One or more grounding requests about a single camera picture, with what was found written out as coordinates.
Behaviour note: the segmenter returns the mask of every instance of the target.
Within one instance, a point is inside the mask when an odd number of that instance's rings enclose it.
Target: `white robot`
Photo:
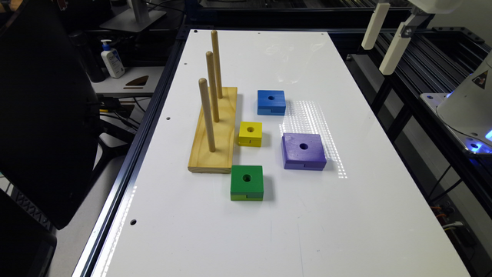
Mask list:
[[[396,69],[415,29],[431,14],[447,14],[463,0],[409,0],[415,5],[407,21],[400,23],[379,70],[390,75]],[[384,18],[390,8],[389,0],[380,0],[367,27],[362,47],[374,47]],[[474,153],[492,153],[492,53],[455,90],[446,96],[423,94],[421,98],[436,112],[439,118],[456,135],[466,148]]]

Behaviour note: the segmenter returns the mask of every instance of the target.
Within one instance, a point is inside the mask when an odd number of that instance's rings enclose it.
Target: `square block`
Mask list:
[[[238,144],[240,146],[261,147],[261,137],[261,122],[241,122],[238,139]]]
[[[284,91],[258,91],[259,115],[285,115]]]
[[[263,199],[263,167],[261,165],[233,165],[231,200],[252,199]]]
[[[323,143],[318,134],[284,133],[284,169],[323,170],[326,166]]]

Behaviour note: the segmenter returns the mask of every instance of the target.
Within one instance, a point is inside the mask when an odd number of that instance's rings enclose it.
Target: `computer monitor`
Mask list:
[[[0,26],[0,172],[65,227],[91,189],[97,96],[50,0]]]

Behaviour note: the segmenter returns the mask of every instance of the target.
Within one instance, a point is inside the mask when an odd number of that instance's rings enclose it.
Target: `purple block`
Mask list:
[[[319,135],[284,133],[282,150],[284,169],[323,170],[326,165]]]

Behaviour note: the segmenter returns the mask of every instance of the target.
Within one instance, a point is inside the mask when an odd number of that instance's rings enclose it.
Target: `bottle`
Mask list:
[[[108,42],[111,42],[109,39],[102,39],[102,49],[101,52],[102,60],[105,62],[106,68],[108,68],[109,75],[113,78],[120,78],[125,73],[125,68],[121,63],[120,56],[116,49],[111,48],[108,45]]]
[[[76,47],[79,58],[84,66],[85,73],[87,73],[91,82],[104,81],[106,75],[92,54],[92,50],[88,44],[87,35],[83,31],[78,30],[72,32],[68,37],[70,37],[71,43]]]

